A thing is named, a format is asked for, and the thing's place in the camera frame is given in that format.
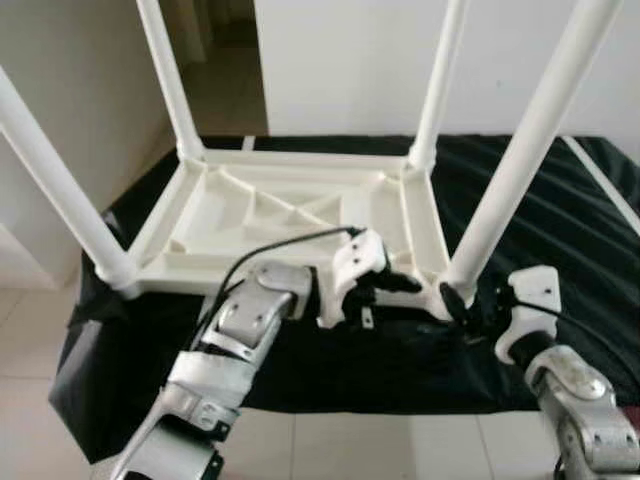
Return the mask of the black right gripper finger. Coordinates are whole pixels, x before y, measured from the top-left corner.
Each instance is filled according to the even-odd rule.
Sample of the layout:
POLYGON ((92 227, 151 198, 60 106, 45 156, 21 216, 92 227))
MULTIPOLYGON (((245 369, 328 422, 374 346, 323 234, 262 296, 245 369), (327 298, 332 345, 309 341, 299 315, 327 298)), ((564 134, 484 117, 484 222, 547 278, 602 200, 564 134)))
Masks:
POLYGON ((461 326, 470 323, 470 311, 465 298, 449 283, 440 283, 438 287, 440 300, 442 300, 445 312, 449 320, 461 326))

